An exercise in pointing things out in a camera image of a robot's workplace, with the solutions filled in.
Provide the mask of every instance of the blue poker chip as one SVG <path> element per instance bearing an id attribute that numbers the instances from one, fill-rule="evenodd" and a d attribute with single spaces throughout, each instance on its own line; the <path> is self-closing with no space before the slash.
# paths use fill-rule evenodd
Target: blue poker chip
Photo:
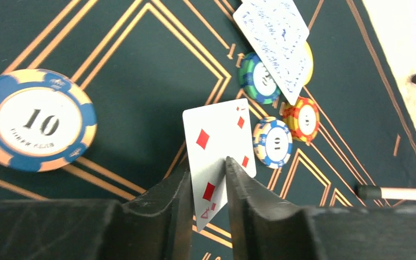
<path id="1" fill-rule="evenodd" d="M 277 169 L 291 157 L 293 138 L 288 126 L 275 117 L 262 119 L 253 134 L 256 157 L 267 167 Z"/>
<path id="2" fill-rule="evenodd" d="M 45 69 L 0 76 L 0 164 L 54 170 L 81 156 L 95 133 L 92 101 L 69 78 Z"/>

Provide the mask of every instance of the green felt table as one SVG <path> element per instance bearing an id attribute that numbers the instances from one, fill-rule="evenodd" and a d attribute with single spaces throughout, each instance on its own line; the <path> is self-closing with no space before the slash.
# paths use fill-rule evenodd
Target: green felt table
<path id="1" fill-rule="evenodd" d="M 396 206 L 361 201 L 357 183 L 416 187 L 416 132 L 361 1 L 296 0 L 310 29 L 314 72 L 301 95 L 320 111 L 315 140 L 289 162 L 259 161 L 256 179 L 297 205 Z M 244 98 L 238 65 L 252 51 L 233 23 L 239 0 L 0 0 L 0 74 L 46 68 L 94 103 L 95 140 L 46 173 L 0 165 L 0 200 L 134 199 L 186 160 L 185 109 Z M 250 100 L 252 128 L 280 116 Z M 227 207 L 193 233 L 192 259 L 232 259 Z"/>

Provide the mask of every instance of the poker chip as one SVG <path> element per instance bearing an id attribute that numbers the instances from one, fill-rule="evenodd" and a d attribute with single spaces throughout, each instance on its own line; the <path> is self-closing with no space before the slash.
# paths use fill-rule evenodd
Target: poker chip
<path id="1" fill-rule="evenodd" d="M 95 133 L 92 101 L 69 78 L 45 69 L 0 76 L 0 164 L 54 170 L 82 155 Z"/>
<path id="2" fill-rule="evenodd" d="M 256 53 L 248 53 L 246 56 L 243 57 L 242 62 L 240 63 L 240 69 L 238 70 L 238 78 L 240 81 L 240 86 L 244 86 L 245 78 L 244 75 L 246 74 L 247 63 L 255 56 Z"/>
<path id="3" fill-rule="evenodd" d="M 256 53 L 249 53 L 242 61 L 239 81 L 246 94 L 261 104 L 273 103 L 280 89 Z"/>
<path id="4" fill-rule="evenodd" d="M 288 126 L 269 116 L 261 119 L 253 132 L 253 149 L 256 157 L 267 167 L 277 169 L 288 162 L 293 139 Z"/>
<path id="5" fill-rule="evenodd" d="M 308 42 L 305 42 L 304 48 L 305 48 L 305 53 L 310 63 L 310 69 L 307 74 L 307 79 L 305 80 L 305 83 L 304 83 L 304 85 L 307 85 L 308 82 L 310 82 L 311 76 L 313 75 L 313 55 L 311 53 L 310 45 L 308 44 Z"/>
<path id="6" fill-rule="evenodd" d="M 299 97 L 296 105 L 287 104 L 283 118 L 291 129 L 292 138 L 309 144 L 320 126 L 318 107 L 312 99 Z"/>

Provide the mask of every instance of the chip center label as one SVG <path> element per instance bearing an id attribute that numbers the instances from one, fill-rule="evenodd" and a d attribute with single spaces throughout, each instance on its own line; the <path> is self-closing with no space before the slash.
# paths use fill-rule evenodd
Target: chip center label
<path id="1" fill-rule="evenodd" d="M 79 135 L 82 117 L 68 96 L 48 88 L 29 88 L 0 106 L 0 137 L 13 150 L 44 157 L 66 149 Z"/>
<path id="2" fill-rule="evenodd" d="M 305 105 L 299 112 L 299 128 L 305 135 L 311 135 L 316 127 L 316 114 L 313 107 Z"/>
<path id="3" fill-rule="evenodd" d="M 264 96 L 270 96 L 277 88 L 277 84 L 262 62 L 254 68 L 253 81 L 257 90 Z"/>
<path id="4" fill-rule="evenodd" d="M 273 161 L 282 160 L 288 152 L 288 136 L 284 129 L 275 127 L 265 140 L 265 151 Z"/>

